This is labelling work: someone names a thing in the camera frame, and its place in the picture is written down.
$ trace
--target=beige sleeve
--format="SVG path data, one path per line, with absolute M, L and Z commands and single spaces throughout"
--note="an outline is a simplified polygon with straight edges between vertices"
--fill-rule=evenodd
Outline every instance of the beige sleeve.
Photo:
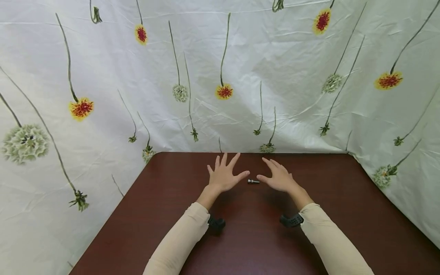
M 356 247 L 318 204 L 306 205 L 300 215 L 304 219 L 301 229 L 315 246 L 329 275 L 373 274 Z
M 195 244 L 208 230 L 209 214 L 195 202 L 154 251 L 143 275 L 178 275 Z

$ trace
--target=brown table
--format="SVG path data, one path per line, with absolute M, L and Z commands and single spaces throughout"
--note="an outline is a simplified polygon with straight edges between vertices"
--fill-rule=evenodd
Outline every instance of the brown table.
M 71 275 L 141 275 L 156 246 L 208 183 L 216 153 L 159 153 L 139 175 Z M 242 154 L 234 171 L 270 175 L 261 154 Z M 345 154 L 273 154 L 350 238 L 376 275 L 440 274 L 440 251 Z M 181 274 L 326 274 L 300 228 L 279 223 L 296 213 L 265 184 L 240 182 L 211 213 L 226 220 L 207 233 Z

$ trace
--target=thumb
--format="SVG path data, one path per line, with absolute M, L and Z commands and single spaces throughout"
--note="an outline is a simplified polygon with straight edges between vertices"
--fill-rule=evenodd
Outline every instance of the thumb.
M 268 178 L 268 177 L 266 177 L 266 176 L 263 176 L 263 175 L 257 175 L 257 179 L 258 179 L 259 181 L 264 182 L 264 183 L 268 183 L 268 181 L 270 180 L 270 178 Z

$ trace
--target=white curtain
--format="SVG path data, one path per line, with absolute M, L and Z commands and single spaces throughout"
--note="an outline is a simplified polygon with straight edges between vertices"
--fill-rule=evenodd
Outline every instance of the white curtain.
M 1 273 L 67 274 L 161 151 L 349 152 L 440 246 L 438 5 L 2 1 Z

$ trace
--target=yellow flower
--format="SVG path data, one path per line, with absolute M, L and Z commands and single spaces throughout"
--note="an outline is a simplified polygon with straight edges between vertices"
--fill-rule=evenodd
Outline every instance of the yellow flower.
M 145 45 L 148 41 L 147 32 L 142 24 L 136 25 L 135 27 L 135 37 L 136 40 L 141 44 Z
M 383 73 L 374 82 L 374 86 L 378 90 L 391 90 L 392 88 L 398 86 L 403 80 L 401 72 L 394 73 Z
M 93 101 L 88 100 L 87 97 L 82 97 L 78 102 L 70 102 L 69 109 L 72 117 L 77 121 L 82 121 L 85 119 L 94 108 Z
M 233 93 L 234 90 L 231 88 L 231 85 L 229 84 L 224 84 L 223 86 L 220 85 L 217 86 L 216 96 L 220 100 L 229 99 Z
M 313 22 L 313 32 L 316 35 L 323 34 L 330 23 L 330 17 L 331 17 L 331 9 L 323 9 L 319 12 L 318 16 L 315 18 L 315 21 Z

